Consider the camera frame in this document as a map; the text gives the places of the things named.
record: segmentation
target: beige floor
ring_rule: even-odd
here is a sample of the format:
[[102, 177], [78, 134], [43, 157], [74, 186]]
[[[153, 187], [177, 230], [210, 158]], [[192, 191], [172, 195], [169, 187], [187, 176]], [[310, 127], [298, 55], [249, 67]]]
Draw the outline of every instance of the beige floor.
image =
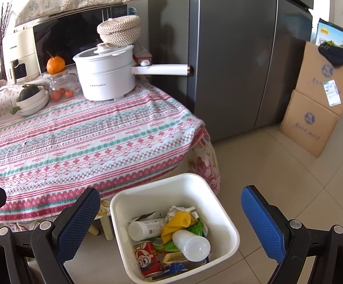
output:
[[[239, 251], [229, 260], [176, 284], [267, 283], [275, 261], [265, 252], [240, 205], [240, 193], [254, 184], [270, 204], [306, 227], [343, 226], [343, 117], [319, 158], [278, 131], [266, 127], [214, 144], [221, 172], [219, 199], [240, 233]], [[308, 259], [299, 283], [306, 283]], [[88, 234], [76, 257], [66, 262], [75, 284], [133, 283], [125, 273], [115, 241]]]

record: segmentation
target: microwave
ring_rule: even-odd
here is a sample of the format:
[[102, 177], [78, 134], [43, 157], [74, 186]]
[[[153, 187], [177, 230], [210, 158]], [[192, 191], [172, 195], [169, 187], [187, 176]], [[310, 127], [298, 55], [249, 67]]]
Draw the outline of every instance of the microwave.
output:
[[65, 65], [74, 64], [76, 54], [102, 42], [96, 31], [101, 22], [127, 14], [126, 4], [100, 6], [57, 14], [14, 30], [2, 43], [8, 82], [27, 82], [45, 73], [51, 56], [62, 57]]

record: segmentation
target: refrigerator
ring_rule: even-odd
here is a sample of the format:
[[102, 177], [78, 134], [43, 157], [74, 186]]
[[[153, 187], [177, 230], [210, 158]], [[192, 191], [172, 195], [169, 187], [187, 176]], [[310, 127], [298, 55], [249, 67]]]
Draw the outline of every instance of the refrigerator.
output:
[[295, 88], [314, 0], [148, 0], [154, 63], [188, 77], [152, 83], [201, 118], [212, 141], [280, 122]]

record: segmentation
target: pot lid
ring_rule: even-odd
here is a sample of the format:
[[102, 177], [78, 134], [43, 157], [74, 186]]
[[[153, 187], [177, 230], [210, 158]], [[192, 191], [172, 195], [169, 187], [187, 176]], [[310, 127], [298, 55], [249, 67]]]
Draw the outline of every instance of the pot lid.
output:
[[124, 47], [110, 47], [104, 43], [98, 44], [98, 47], [91, 48], [85, 51], [82, 51], [73, 57], [74, 61], [79, 59], [84, 60], [96, 60], [101, 58], [108, 58], [110, 56], [118, 56], [125, 51], [132, 50], [133, 45], [128, 45]]

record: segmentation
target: trash bin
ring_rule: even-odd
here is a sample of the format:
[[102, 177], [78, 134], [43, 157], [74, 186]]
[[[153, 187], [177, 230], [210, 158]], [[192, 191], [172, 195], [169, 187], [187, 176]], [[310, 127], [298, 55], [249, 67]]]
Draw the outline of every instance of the trash bin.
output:
[[207, 239], [211, 244], [211, 261], [199, 268], [157, 281], [174, 282], [194, 275], [230, 258], [238, 249], [239, 234], [227, 213], [203, 178], [195, 174], [178, 176], [123, 190], [111, 201], [110, 211], [120, 255], [128, 276], [138, 284], [144, 280], [135, 258], [134, 242], [128, 235], [128, 221], [142, 214], [160, 210], [166, 214], [171, 206], [191, 207], [208, 227]]

